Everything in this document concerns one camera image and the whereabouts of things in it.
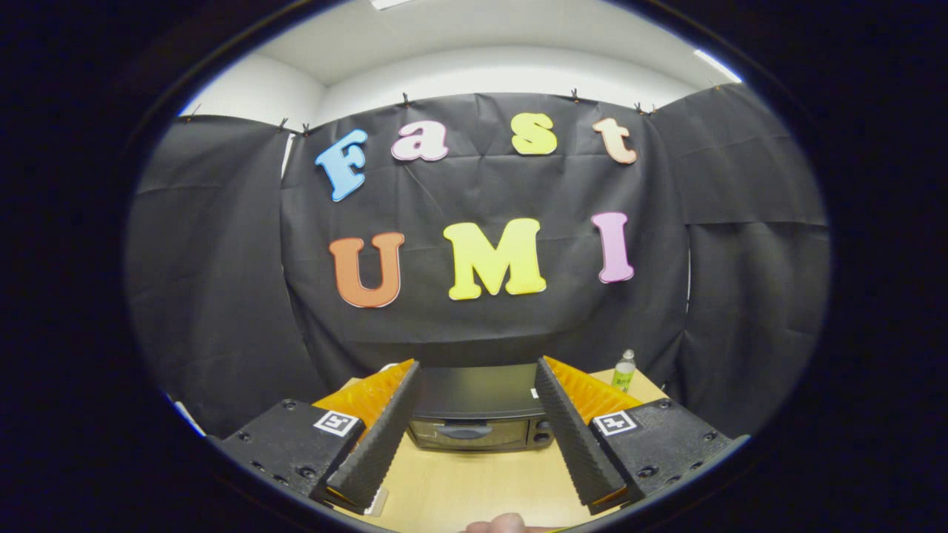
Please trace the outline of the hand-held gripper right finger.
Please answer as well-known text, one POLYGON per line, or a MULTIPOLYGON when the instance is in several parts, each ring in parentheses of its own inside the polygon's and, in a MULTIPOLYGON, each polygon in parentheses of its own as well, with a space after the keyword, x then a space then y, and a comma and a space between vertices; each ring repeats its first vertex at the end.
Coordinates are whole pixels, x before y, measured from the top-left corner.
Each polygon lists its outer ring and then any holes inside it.
POLYGON ((535 390, 573 488, 593 515, 676 492, 747 441, 729 438, 673 399, 630 397, 548 357, 536 362, 535 390))

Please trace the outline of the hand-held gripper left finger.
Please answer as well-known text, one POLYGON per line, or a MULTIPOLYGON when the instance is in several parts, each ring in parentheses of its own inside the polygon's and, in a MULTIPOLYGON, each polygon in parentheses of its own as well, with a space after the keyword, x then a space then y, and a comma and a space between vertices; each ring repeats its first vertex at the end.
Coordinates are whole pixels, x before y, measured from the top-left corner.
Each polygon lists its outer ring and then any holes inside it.
POLYGON ((421 372, 406 360, 314 403, 282 399, 214 445, 285 492, 361 514, 388 475, 421 372))

